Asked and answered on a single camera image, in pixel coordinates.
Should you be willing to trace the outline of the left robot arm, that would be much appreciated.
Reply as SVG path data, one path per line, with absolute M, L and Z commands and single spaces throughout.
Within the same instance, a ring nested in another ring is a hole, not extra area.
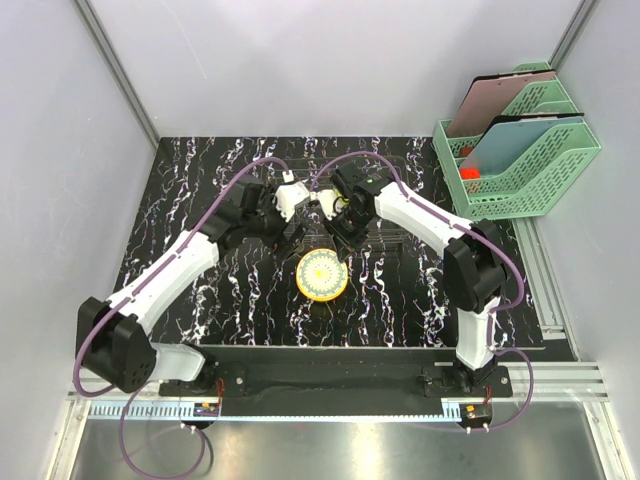
M 106 300 L 85 300 L 78 310 L 76 390 L 85 391 L 79 371 L 87 369 L 124 393 L 150 381 L 180 381 L 193 395 L 208 394 L 216 382 L 214 360 L 194 345 L 152 342 L 155 324 L 188 286 L 245 240 L 261 240 L 281 259 L 291 255 L 305 230 L 285 231 L 309 199 L 300 181 L 275 186 L 244 175 L 138 278 Z

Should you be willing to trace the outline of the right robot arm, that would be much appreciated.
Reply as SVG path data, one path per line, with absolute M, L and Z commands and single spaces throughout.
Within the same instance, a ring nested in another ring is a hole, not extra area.
M 364 244 L 375 219 L 394 223 L 440 256 L 444 294 L 456 310 L 458 324 L 449 381 L 463 395 L 480 394 L 496 367 L 497 313 L 524 297 L 518 292 L 511 302 L 503 300 L 509 281 L 523 289 L 524 280 L 502 250 L 499 229 L 489 220 L 470 221 L 435 206 L 396 174 L 365 174 L 348 164 L 335 169 L 331 182 L 331 188 L 318 191 L 316 198 L 340 259 Z

